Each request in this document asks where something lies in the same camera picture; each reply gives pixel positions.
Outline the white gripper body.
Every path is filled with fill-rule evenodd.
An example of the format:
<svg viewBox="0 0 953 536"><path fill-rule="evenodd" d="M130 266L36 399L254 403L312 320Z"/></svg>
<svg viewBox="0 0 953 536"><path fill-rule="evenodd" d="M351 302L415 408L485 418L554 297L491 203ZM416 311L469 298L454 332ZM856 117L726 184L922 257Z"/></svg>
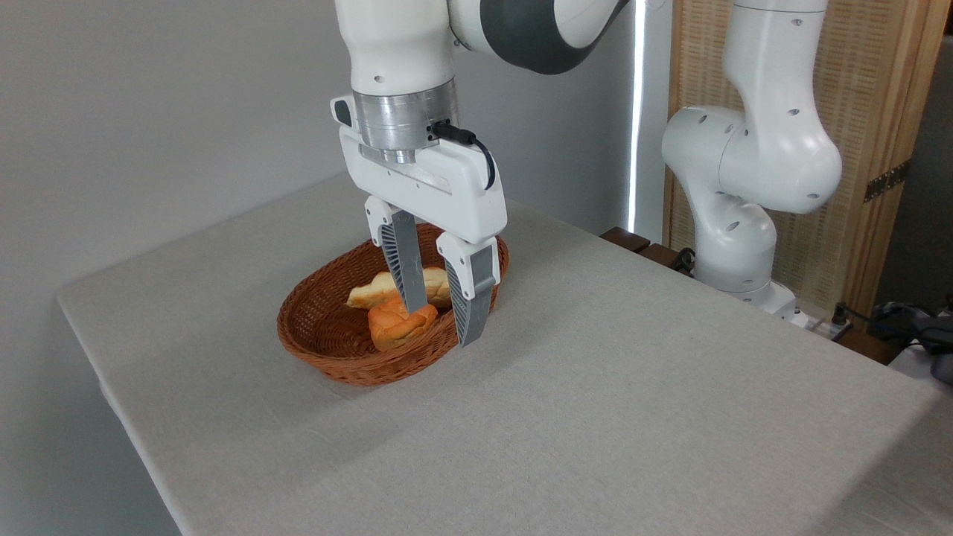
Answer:
<svg viewBox="0 0 953 536"><path fill-rule="evenodd" d="M440 140L416 150L414 163L401 164L385 162L353 128L341 126L340 141L348 173L364 192L473 244L505 228L503 181L487 186L481 150Z"/></svg>

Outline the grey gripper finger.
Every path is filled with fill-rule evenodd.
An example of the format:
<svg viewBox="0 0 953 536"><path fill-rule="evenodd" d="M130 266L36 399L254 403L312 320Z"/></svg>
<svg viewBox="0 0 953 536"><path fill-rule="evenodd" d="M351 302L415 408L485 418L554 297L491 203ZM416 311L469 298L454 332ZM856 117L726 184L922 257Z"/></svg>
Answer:
<svg viewBox="0 0 953 536"><path fill-rule="evenodd" d="M442 233L436 246L445 261L457 339L464 347L480 338L489 316L491 292L498 284L497 239L472 244Z"/></svg>
<svg viewBox="0 0 953 536"><path fill-rule="evenodd" d="M372 243L381 248L407 312L418 311L428 299L414 216L374 196L365 211Z"/></svg>

